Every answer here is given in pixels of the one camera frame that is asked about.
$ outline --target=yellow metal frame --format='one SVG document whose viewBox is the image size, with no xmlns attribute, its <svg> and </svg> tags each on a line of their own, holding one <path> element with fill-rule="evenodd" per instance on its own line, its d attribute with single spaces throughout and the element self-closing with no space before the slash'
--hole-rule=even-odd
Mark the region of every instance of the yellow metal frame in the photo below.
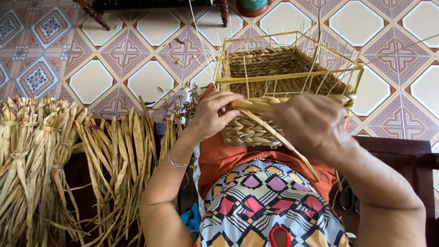
<svg viewBox="0 0 439 247">
<path fill-rule="evenodd" d="M 311 42 L 315 43 L 317 45 L 316 47 L 316 52 L 315 54 L 317 54 L 317 51 L 319 51 L 319 49 L 324 49 L 328 52 L 330 52 L 331 54 L 335 55 L 336 57 L 345 60 L 346 62 L 350 63 L 352 66 L 352 68 L 349 69 L 337 69 L 337 70 L 330 70 L 328 71 L 315 71 L 315 72 L 303 72 L 303 73 L 293 73 L 293 74 L 284 74 L 284 75 L 275 75 L 275 76 L 255 76 L 255 77 L 241 77 L 241 78 L 232 78 L 232 77 L 221 77 L 222 73 L 221 73 L 221 69 L 223 67 L 223 63 L 225 62 L 225 51 L 226 51 L 226 44 L 227 43 L 232 43 L 232 42 L 239 42 L 239 41 L 244 41 L 244 40 L 252 40 L 252 39 L 257 39 L 257 38 L 266 38 L 266 37 L 272 37 L 272 36 L 279 36 L 279 35 L 287 35 L 287 34 L 296 34 L 297 36 L 302 36 L 308 40 L 310 40 Z M 352 60 L 350 60 L 349 58 L 343 56 L 342 54 L 339 54 L 331 49 L 329 49 L 328 47 L 319 44 L 318 41 L 313 40 L 312 38 L 308 37 L 307 35 L 301 33 L 300 31 L 293 31 L 293 32 L 287 32 L 287 33 L 276 33 L 276 34 L 270 34 L 270 35 L 264 35 L 264 36 L 258 36 L 258 37 L 251 37 L 251 38 L 244 38 L 244 39 L 236 39 L 236 40 L 232 40 L 232 39 L 224 39 L 223 40 L 223 50 L 221 52 L 221 57 L 219 59 L 219 66 L 218 66 L 218 71 L 216 73 L 216 83 L 217 84 L 235 84 L 235 83 L 245 83 L 245 82 L 256 82 L 256 81 L 269 81 L 269 80 L 281 80 L 281 79 L 290 79 L 290 78 L 298 78 L 298 77 L 306 77 L 308 75 L 310 76 L 317 76 L 317 75 L 325 75 L 327 73 L 342 73 L 342 72 L 348 72 L 348 71 L 355 71 L 355 70 L 359 70 L 359 74 L 355 83 L 355 90 L 357 90 L 358 88 L 358 84 L 360 83 L 360 79 L 361 76 L 363 75 L 364 72 L 364 67 L 362 64 L 356 63 Z"/>
</svg>

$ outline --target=tied bundle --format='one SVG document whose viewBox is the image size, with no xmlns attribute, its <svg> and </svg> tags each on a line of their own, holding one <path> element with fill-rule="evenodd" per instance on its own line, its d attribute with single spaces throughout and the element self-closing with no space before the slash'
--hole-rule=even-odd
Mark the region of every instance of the tied bundle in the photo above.
<svg viewBox="0 0 439 247">
<path fill-rule="evenodd" d="M 88 110 L 54 98 L 8 98 L 0 114 L 0 246 L 65 246 L 84 233 L 63 166 Z M 65 191 L 75 208 L 67 209 Z"/>
<path fill-rule="evenodd" d="M 131 109 L 118 122 L 114 116 L 111 123 L 101 120 L 96 124 L 86 118 L 84 124 L 75 122 L 83 141 L 81 145 L 87 156 L 93 192 L 97 199 L 97 216 L 91 221 L 99 236 L 84 246 L 116 246 L 137 223 L 139 233 L 128 245 L 137 240 L 140 244 L 142 231 L 138 207 L 140 197 L 151 176 L 154 158 L 157 164 L 154 142 L 154 119 L 144 109 L 142 116 Z"/>
</svg>

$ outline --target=woman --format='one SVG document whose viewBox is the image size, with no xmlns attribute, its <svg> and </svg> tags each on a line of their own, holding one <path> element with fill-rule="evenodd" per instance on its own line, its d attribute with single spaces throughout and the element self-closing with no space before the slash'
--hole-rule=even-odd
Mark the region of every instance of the woman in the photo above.
<svg viewBox="0 0 439 247">
<path fill-rule="evenodd" d="M 243 96 L 209 94 L 212 90 L 213 84 L 142 196 L 139 211 L 147 246 L 349 246 L 327 202 L 334 169 L 360 200 L 357 246 L 425 246 L 423 203 L 403 176 L 344 131 L 338 104 L 303 94 L 273 106 L 264 116 L 307 155 L 321 179 L 316 182 L 304 163 L 285 149 L 247 152 L 246 147 L 226 147 L 220 131 L 238 111 L 226 111 L 225 106 Z M 178 166 L 188 163 L 199 142 L 198 188 L 207 211 L 193 243 L 172 200 L 186 170 Z"/>
</svg>

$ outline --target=woman's arm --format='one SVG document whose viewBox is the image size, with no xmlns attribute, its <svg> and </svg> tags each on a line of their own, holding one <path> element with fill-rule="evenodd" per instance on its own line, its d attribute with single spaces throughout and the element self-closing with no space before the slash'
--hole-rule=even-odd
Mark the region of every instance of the woman's arm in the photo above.
<svg viewBox="0 0 439 247">
<path fill-rule="evenodd" d="M 239 112 L 234 110 L 225 111 L 224 106 L 241 98 L 242 95 L 231 92 L 215 91 L 203 99 L 191 123 L 181 132 L 169 151 L 169 158 L 174 163 L 186 164 L 197 143 L 221 131 L 238 115 Z M 192 245 L 189 232 L 172 203 L 186 168 L 175 167 L 163 159 L 148 181 L 139 206 L 140 223 L 147 246 Z"/>
<path fill-rule="evenodd" d="M 303 94 L 272 107 L 266 117 L 301 152 L 338 169 L 360 199 L 357 246 L 425 246 L 425 208 L 407 180 L 360 147 L 344 130 L 344 110 Z"/>
</svg>

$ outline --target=woman's right hand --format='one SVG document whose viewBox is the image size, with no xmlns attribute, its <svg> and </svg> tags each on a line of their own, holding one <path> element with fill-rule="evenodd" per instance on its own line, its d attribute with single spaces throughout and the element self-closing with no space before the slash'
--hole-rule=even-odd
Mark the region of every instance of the woman's right hand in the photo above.
<svg viewBox="0 0 439 247">
<path fill-rule="evenodd" d="M 344 109 L 328 97 L 301 94 L 276 104 L 265 118 L 284 131 L 285 138 L 300 152 L 326 164 L 345 161 L 358 143 L 345 131 Z"/>
</svg>

